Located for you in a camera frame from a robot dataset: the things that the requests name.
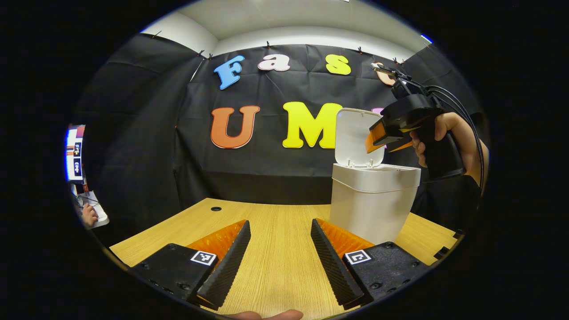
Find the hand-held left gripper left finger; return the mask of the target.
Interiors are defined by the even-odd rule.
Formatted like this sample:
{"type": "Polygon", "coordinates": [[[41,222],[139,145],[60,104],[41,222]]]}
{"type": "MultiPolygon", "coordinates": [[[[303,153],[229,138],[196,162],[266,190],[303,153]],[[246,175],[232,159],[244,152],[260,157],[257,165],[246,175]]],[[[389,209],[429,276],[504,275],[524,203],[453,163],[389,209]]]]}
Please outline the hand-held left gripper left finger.
{"type": "Polygon", "coordinates": [[[140,280],[195,306],[219,310],[251,239],[241,220],[187,246],[169,243],[130,268],[140,280]]]}

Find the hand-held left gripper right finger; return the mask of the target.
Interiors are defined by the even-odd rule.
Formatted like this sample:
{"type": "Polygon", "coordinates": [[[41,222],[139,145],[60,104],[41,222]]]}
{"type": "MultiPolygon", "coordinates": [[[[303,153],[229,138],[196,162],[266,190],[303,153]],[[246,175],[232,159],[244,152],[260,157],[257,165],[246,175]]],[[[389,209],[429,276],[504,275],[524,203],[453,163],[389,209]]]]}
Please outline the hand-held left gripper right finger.
{"type": "Polygon", "coordinates": [[[373,245],[319,218],[312,220],[310,234],[344,310],[385,300],[431,269],[391,241],[373,245]]]}

